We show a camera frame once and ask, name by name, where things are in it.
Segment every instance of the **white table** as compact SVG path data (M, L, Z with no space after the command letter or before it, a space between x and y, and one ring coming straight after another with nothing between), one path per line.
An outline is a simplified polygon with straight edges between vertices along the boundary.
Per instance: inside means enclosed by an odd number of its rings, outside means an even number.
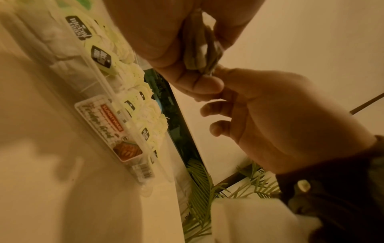
M377 0L268 0L221 64L303 74L352 110L384 93L383 12ZM221 182L245 154L209 134L209 125L224 117L202 118L202 103L173 91L213 182Z
M142 197L71 91L0 33L0 242L184 242L174 182L155 167Z

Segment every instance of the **dark sleeve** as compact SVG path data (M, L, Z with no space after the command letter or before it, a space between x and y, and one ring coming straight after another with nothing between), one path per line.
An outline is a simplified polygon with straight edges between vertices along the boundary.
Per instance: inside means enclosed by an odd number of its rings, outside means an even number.
M384 139L350 158L277 175L281 200L323 227L310 242L384 242Z

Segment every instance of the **tea bag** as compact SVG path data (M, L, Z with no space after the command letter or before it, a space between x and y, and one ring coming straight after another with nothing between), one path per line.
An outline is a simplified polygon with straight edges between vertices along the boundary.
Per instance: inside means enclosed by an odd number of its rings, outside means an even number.
M193 11L182 28L183 61L188 70L211 75L223 55L213 30L204 24L201 10Z

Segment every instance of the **person's right hand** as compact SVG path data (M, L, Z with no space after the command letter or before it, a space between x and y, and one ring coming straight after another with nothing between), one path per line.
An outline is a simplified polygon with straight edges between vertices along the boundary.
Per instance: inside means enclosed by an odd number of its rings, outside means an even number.
M201 8L216 19L216 39L227 49L264 0L104 0L115 24L141 57L168 82L194 98L223 90L216 77L186 70L179 32L185 18Z
M352 156L376 138L304 77L286 72L227 69L224 101L205 104L203 116L221 114L231 121L213 123L214 136L232 138L256 163L276 174L330 159Z

